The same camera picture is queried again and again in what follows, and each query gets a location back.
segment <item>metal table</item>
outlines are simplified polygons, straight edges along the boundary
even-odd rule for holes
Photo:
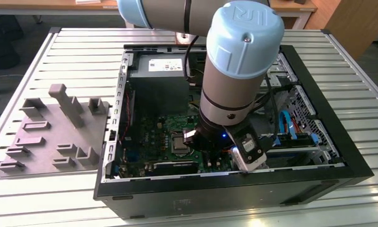
[[[174,41],[174,33],[147,29],[52,30],[0,118],[0,161],[20,127],[25,98],[53,103],[49,85],[64,83],[80,102],[100,96],[113,103],[124,45]],[[296,47],[374,177],[308,205],[128,221],[93,200],[96,171],[0,179],[0,226],[378,226],[378,88],[332,35],[292,30],[284,44]]]

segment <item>sticker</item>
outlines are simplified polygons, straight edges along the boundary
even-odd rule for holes
[[[313,12],[316,9],[312,9],[312,8],[304,8],[304,9],[300,9],[300,11],[310,11]]]
[[[182,71],[182,59],[151,59],[149,72]]]

